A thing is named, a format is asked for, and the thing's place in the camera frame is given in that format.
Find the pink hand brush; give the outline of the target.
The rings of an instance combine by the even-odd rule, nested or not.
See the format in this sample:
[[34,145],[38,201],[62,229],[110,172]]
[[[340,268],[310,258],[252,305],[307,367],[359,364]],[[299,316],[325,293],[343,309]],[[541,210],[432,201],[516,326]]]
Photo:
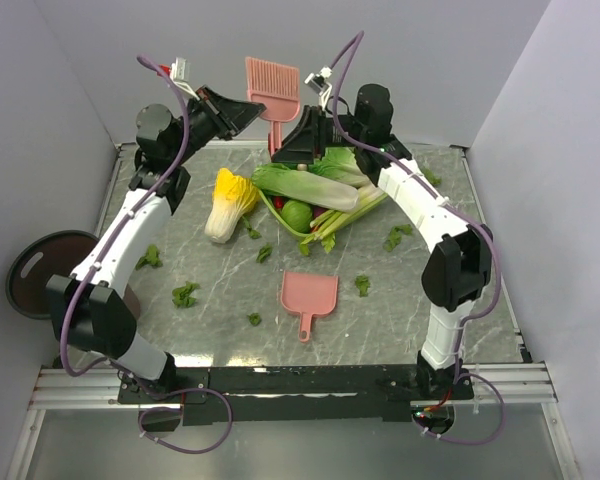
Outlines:
[[245,58],[247,99],[266,109],[260,117],[269,123],[268,150],[273,155],[282,146],[282,125],[300,111],[300,72],[297,67]]

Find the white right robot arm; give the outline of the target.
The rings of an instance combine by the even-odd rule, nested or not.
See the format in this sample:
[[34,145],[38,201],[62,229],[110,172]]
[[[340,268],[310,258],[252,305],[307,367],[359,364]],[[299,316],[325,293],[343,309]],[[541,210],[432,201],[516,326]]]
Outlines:
[[344,114],[335,111],[340,100],[332,96],[329,83],[315,90],[318,104],[304,107],[273,159],[312,162],[329,147],[353,148],[361,172],[400,207],[424,239],[429,259],[421,284],[431,308],[416,383],[424,396],[439,398],[460,377],[464,327],[491,280],[492,234],[451,207],[393,134],[393,105],[386,87],[362,86],[354,109]]

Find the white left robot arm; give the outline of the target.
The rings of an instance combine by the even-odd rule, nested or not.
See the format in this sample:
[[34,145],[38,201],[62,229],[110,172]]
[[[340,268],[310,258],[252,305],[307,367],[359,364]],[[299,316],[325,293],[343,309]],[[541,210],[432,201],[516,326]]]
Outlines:
[[138,113],[136,171],[122,207],[81,263],[68,275],[53,275],[46,285],[65,371],[79,374],[70,365],[70,347],[95,352],[134,377],[156,402],[176,393],[175,360],[138,333],[136,317],[124,302],[130,276],[185,195],[190,175],[184,162],[215,138],[233,139],[266,109],[207,86],[180,106],[179,117],[162,104]]

